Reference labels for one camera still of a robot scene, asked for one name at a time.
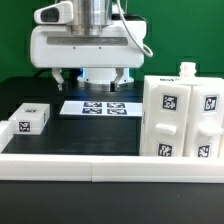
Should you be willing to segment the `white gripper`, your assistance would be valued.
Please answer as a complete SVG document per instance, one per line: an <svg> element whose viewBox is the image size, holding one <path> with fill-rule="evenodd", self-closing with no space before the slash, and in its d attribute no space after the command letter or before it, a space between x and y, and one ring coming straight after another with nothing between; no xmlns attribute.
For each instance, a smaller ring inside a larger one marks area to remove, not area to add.
<svg viewBox="0 0 224 224"><path fill-rule="evenodd" d="M66 25L40 25L31 34L31 62L53 68L52 76L63 90L61 68L116 68L111 92L116 92L124 68L139 68L144 55L120 20L102 29L100 36L74 36Z"/></svg>

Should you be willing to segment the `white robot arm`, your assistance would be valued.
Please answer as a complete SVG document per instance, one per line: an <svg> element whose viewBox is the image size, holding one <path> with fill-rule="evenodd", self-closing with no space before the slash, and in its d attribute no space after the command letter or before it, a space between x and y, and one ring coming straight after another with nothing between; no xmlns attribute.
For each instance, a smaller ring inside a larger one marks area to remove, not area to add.
<svg viewBox="0 0 224 224"><path fill-rule="evenodd" d="M49 68L59 85L61 71L79 69L78 85L101 91L130 87L132 68L144 63L147 23L127 21L111 0L59 0L34 13L30 58Z"/></svg>

